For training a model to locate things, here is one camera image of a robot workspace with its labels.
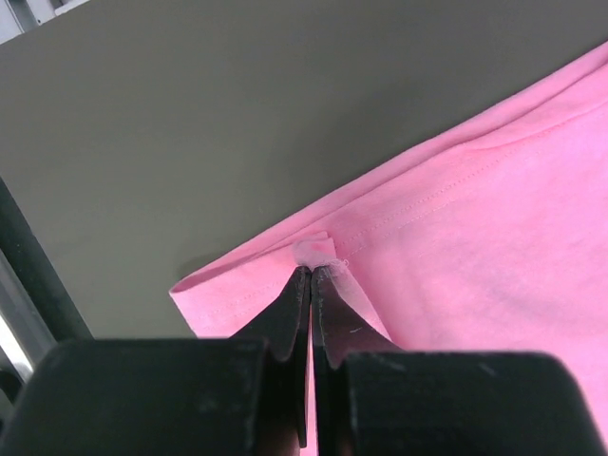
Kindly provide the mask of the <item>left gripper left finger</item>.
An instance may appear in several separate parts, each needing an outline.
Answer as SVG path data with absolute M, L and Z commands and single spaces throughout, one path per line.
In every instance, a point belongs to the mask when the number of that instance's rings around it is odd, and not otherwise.
M 256 449 L 302 449 L 308 444 L 311 278 L 308 268 L 295 268 L 278 297 L 233 335 L 265 344 Z

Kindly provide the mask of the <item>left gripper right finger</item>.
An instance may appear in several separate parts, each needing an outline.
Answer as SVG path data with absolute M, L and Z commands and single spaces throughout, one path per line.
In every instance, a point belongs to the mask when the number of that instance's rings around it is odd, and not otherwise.
M 340 296 L 328 266 L 313 270 L 311 310 L 317 449 L 354 451 L 351 383 L 342 364 L 353 353 L 401 349 Z

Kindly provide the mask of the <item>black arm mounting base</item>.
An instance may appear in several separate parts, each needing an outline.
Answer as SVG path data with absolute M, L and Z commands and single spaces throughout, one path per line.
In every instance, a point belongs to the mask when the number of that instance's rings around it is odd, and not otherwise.
M 1 251 L 55 340 L 93 337 L 5 184 L 1 185 Z

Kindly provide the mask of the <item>pink t shirt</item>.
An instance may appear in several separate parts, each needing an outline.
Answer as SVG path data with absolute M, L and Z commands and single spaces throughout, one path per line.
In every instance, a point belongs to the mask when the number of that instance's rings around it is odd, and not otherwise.
M 184 277 L 192 331 L 228 336 L 294 268 L 328 266 L 417 351 L 533 350 L 607 429 L 607 48 L 420 143 Z

